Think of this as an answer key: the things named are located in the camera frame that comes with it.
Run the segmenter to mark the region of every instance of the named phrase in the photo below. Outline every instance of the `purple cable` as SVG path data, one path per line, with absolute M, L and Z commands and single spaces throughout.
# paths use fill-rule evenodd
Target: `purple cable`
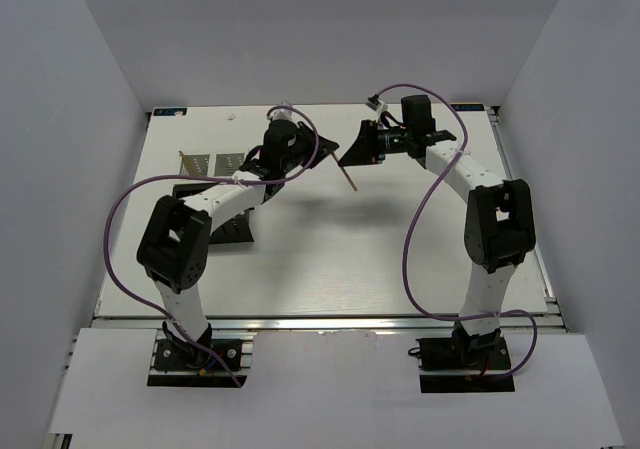
M 416 301 L 415 297 L 413 296 L 413 293 L 411 292 L 411 288 L 409 287 L 408 266 L 409 266 L 409 247 L 411 245 L 411 238 L 413 237 L 413 233 L 415 231 L 416 225 L 418 224 L 418 220 L 420 219 L 420 216 L 422 215 L 422 211 L 424 210 L 424 207 L 427 205 L 427 202 L 429 201 L 429 199 L 431 199 L 431 196 L 433 195 L 437 187 L 440 185 L 440 183 L 444 181 L 444 179 L 447 177 L 447 174 L 449 174 L 451 169 L 453 169 L 453 166 L 455 166 L 457 162 L 460 160 L 460 158 L 462 157 L 462 152 L 466 149 L 467 144 L 469 142 L 469 131 L 467 131 L 467 126 L 465 125 L 464 121 L 460 118 L 456 110 L 451 106 L 451 104 L 449 104 L 449 102 L 445 100 L 444 97 L 424 87 L 417 86 L 415 84 L 408 84 L 408 83 L 392 84 L 391 86 L 387 86 L 381 91 L 377 92 L 375 95 L 381 96 L 385 92 L 398 87 L 408 87 L 411 89 L 416 89 L 418 91 L 425 92 L 430 96 L 433 96 L 436 99 L 438 99 L 445 106 L 447 106 L 447 109 L 451 111 L 453 116 L 458 121 L 458 124 L 460 124 L 460 128 L 462 129 L 462 134 L 463 134 L 462 144 L 460 145 L 460 149 L 458 150 L 456 155 L 453 157 L 453 159 L 451 159 L 451 162 L 447 164 L 444 171 L 442 171 L 442 174 L 440 174 L 438 178 L 435 180 L 435 182 L 431 185 L 431 187 L 425 194 L 422 201 L 420 201 L 420 205 L 418 206 L 418 209 L 416 210 L 416 213 L 414 214 L 413 219 L 411 219 L 411 224 L 409 225 L 409 230 L 407 231 L 407 236 L 404 240 L 404 247 L 402 249 L 402 282 L 404 284 L 405 293 L 407 294 L 407 298 L 409 299 L 409 302 L 411 302 L 413 307 L 415 307 L 418 312 L 420 312 L 421 314 L 425 315 L 428 318 L 435 319 L 437 321 L 462 322 L 462 321 L 472 321 L 476 319 L 484 319 L 487 317 L 514 317 L 518 315 L 524 315 L 528 317 L 529 320 L 531 321 L 531 325 L 533 326 L 533 337 L 531 340 L 531 347 L 529 348 L 529 351 L 516 367 L 509 370 L 508 372 L 505 372 L 504 374 L 500 374 L 493 377 L 504 378 L 504 377 L 511 376 L 516 372 L 518 372 L 520 369 L 522 369 L 522 367 L 524 367 L 524 365 L 527 362 L 529 362 L 529 359 L 531 359 L 531 356 L 533 355 L 533 351 L 535 350 L 536 344 L 538 342 L 538 324 L 536 324 L 535 318 L 531 314 L 529 314 L 527 311 L 524 311 L 522 309 L 512 309 L 510 311 L 505 311 L 497 314 L 496 313 L 475 314 L 472 316 L 445 316 L 441 314 L 435 314 L 424 309 L 418 303 L 418 301 Z
M 167 319 L 169 319 L 173 323 L 173 326 L 178 331 L 178 334 L 180 334 L 180 336 L 185 341 L 187 341 L 192 346 L 200 349 L 201 351 L 206 352 L 207 354 L 212 356 L 215 360 L 217 360 L 220 363 L 220 365 L 222 366 L 222 368 L 229 374 L 229 376 L 231 376 L 231 379 L 233 380 L 233 382 L 238 387 L 242 387 L 242 385 L 240 384 L 240 381 L 238 381 L 238 379 L 236 378 L 235 374 L 231 371 L 231 369 L 229 369 L 229 366 L 227 366 L 227 364 L 222 360 L 222 358 L 218 354 L 216 354 L 210 347 L 205 347 L 202 344 L 199 344 L 198 342 L 196 342 L 192 337 L 190 337 L 189 334 L 187 334 L 184 331 L 184 329 L 182 329 L 176 323 L 174 317 L 164 307 L 161 307 L 161 306 L 159 306 L 159 305 L 157 305 L 157 304 L 155 304 L 155 303 L 153 303 L 153 302 L 151 302 L 151 301 L 149 301 L 149 300 L 147 300 L 147 299 L 145 299 L 143 297 L 138 296 L 137 294 L 135 294 L 131 290 L 127 289 L 127 287 L 118 278 L 118 276 L 116 275 L 115 271 L 113 270 L 113 264 L 111 263 L 111 253 L 110 253 L 110 244 L 109 244 L 109 240 L 110 240 L 110 236 L 111 236 L 111 226 L 113 225 L 113 219 L 115 217 L 116 211 L 118 210 L 118 207 L 120 207 L 120 204 L 122 204 L 122 202 L 127 198 L 127 196 L 129 196 L 129 194 L 131 194 L 133 191 L 135 191 L 139 187 L 142 187 L 144 185 L 150 184 L 152 182 L 178 179 L 178 180 L 188 180 L 188 181 L 217 182 L 219 184 L 237 184 L 237 183 L 240 183 L 240 184 L 245 185 L 245 186 L 271 186 L 271 185 L 274 185 L 274 184 L 284 184 L 285 182 L 290 182 L 290 181 L 293 181 L 294 179 L 297 179 L 298 177 L 300 177 L 302 175 L 302 173 L 305 172 L 309 168 L 309 166 L 311 165 L 311 163 L 315 159 L 316 155 L 318 154 L 318 150 L 320 149 L 320 136 L 318 134 L 318 130 L 317 130 L 315 124 L 313 124 L 311 119 L 309 119 L 303 112 L 299 111 L 298 109 L 296 109 L 294 107 L 273 106 L 271 109 L 269 109 L 267 111 L 267 117 L 269 117 L 269 115 L 271 115 L 271 113 L 273 111 L 278 110 L 278 109 L 284 109 L 284 110 L 292 111 L 292 112 L 298 114 L 300 117 L 302 117 L 309 124 L 309 127 L 311 127 L 311 129 L 313 130 L 313 134 L 315 136 L 315 147 L 313 149 L 313 153 L 311 154 L 311 157 L 302 166 L 302 169 L 300 169 L 294 175 L 292 175 L 290 177 L 285 177 L 283 179 L 278 179 L 276 181 L 243 181 L 243 180 L 235 181 L 233 179 L 222 178 L 222 177 L 175 176 L 175 175 L 162 175 L 162 176 L 149 177 L 147 179 L 143 179 L 142 181 L 136 182 L 135 184 L 130 186 L 127 190 L 125 190 L 122 194 L 120 194 L 120 196 L 116 199 L 116 201 L 113 203 L 113 206 L 111 206 L 111 210 L 109 211 L 109 214 L 107 216 L 107 221 L 106 221 L 105 226 L 104 226 L 104 236 L 103 236 L 103 239 L 102 239 L 102 255 L 104 257 L 104 263 L 105 263 L 105 266 L 107 268 L 107 273 L 109 274 L 109 277 L 111 278 L 113 283 L 118 287 L 118 289 L 120 289 L 122 292 L 124 292 L 130 298 L 138 301 L 141 304 L 144 304 L 145 306 L 148 306 L 148 307 L 150 307 L 152 309 L 155 309 L 160 314 L 162 314 Z

